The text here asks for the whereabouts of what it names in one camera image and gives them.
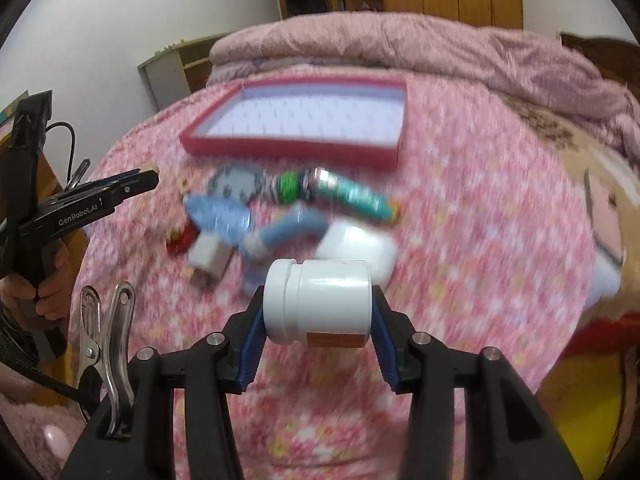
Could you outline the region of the person's left hand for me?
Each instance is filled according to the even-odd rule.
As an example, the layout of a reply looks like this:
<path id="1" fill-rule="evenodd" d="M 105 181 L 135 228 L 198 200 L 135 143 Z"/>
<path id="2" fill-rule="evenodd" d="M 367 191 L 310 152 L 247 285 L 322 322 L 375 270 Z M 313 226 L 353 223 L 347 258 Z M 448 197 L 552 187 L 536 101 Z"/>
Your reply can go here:
<path id="1" fill-rule="evenodd" d="M 38 287 L 32 286 L 20 274 L 9 274 L 1 280 L 1 300 L 11 310 L 18 312 L 20 300 L 36 301 L 36 312 L 49 321 L 62 321 L 70 314 L 70 298 L 74 286 L 70 253 L 62 244 L 54 258 L 55 272 Z"/>

